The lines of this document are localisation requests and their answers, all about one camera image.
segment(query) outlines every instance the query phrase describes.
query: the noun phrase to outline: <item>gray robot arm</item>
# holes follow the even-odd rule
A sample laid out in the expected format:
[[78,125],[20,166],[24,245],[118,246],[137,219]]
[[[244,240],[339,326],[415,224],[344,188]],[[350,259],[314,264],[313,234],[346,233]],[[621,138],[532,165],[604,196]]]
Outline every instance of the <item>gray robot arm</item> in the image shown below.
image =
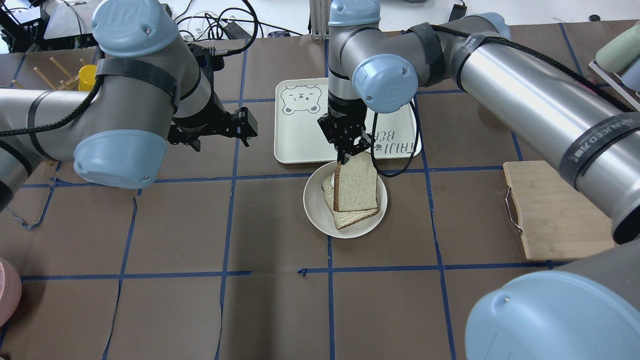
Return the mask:
[[339,161],[371,146],[367,107],[395,111],[418,85],[451,78],[611,218],[613,237],[623,244],[519,277],[483,297],[467,322],[467,357],[637,358],[640,113],[511,47],[500,39],[509,35],[495,14],[423,24],[387,39],[378,29],[379,11],[375,0],[332,4],[329,107],[319,124]]
[[98,63],[97,96],[68,124],[52,127],[86,93],[0,89],[0,211],[43,160],[74,161],[94,183],[144,188],[156,179],[167,140],[199,151],[201,135],[247,146],[257,136],[250,112],[228,113],[212,89],[212,72],[223,67],[215,49],[187,45],[156,0],[104,1],[92,27],[109,56]]

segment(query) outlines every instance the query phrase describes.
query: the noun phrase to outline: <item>pink bowl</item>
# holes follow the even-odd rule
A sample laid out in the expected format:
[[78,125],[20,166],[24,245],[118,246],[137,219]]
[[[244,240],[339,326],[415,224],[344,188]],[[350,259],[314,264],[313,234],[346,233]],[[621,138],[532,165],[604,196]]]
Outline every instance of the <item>pink bowl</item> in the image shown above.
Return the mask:
[[0,325],[4,325],[18,307],[22,295],[22,281],[18,271],[0,258]]

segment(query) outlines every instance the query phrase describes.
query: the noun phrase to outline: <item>bread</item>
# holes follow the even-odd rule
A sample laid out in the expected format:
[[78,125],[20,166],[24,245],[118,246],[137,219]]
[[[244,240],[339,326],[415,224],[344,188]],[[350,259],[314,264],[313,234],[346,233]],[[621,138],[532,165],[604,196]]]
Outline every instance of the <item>bread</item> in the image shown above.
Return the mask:
[[333,210],[361,211],[378,207],[378,172],[371,154],[361,152],[335,168]]
[[333,216],[333,223],[335,224],[336,229],[343,229],[349,225],[353,225],[378,213],[378,207],[376,207],[375,209],[364,211],[343,211],[341,213],[338,211],[334,211],[333,186],[331,185],[332,177],[332,175],[329,175],[326,179],[323,180],[322,191],[324,192],[324,201],[326,202],[326,205],[329,208],[329,211],[331,211],[331,215]]

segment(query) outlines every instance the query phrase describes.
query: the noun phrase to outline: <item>plate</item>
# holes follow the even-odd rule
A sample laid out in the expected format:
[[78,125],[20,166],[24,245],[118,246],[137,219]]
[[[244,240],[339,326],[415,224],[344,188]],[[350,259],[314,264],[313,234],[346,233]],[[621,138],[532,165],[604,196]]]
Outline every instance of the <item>plate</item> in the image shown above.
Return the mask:
[[383,183],[380,176],[378,176],[377,198],[378,207],[380,208],[378,213],[372,217],[338,230],[335,228],[333,216],[324,201],[324,193],[322,191],[323,180],[333,173],[336,164],[336,161],[325,164],[311,175],[305,185],[305,191],[302,196],[303,205],[309,221],[311,221],[311,224],[313,224],[318,230],[327,235],[333,236],[334,238],[357,238],[358,236],[362,236],[373,230],[382,221],[382,218],[385,216],[385,212],[387,211],[387,188],[385,188],[385,183]]
[[[317,120],[327,112],[329,80],[285,80],[276,86],[273,155],[283,164],[333,161],[337,153],[326,141]],[[365,126],[371,132],[373,111],[367,110]],[[379,114],[376,158],[408,158],[415,140],[415,116],[409,105],[391,114]],[[415,154],[420,154],[418,140]]]

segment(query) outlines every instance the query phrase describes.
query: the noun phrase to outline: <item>white tray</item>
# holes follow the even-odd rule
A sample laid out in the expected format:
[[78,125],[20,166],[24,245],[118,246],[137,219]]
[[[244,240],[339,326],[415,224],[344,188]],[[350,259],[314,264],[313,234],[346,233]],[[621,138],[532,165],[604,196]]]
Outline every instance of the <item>white tray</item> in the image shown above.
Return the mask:
[[[276,86],[273,154],[279,162],[335,161],[337,153],[317,123],[327,112],[328,85],[327,78],[320,78],[286,80]],[[369,110],[365,120],[367,131],[371,131],[372,124],[373,111]],[[409,105],[395,113],[379,114],[376,132],[376,158],[407,158],[415,139],[415,117]],[[418,139],[415,153],[421,150]]]

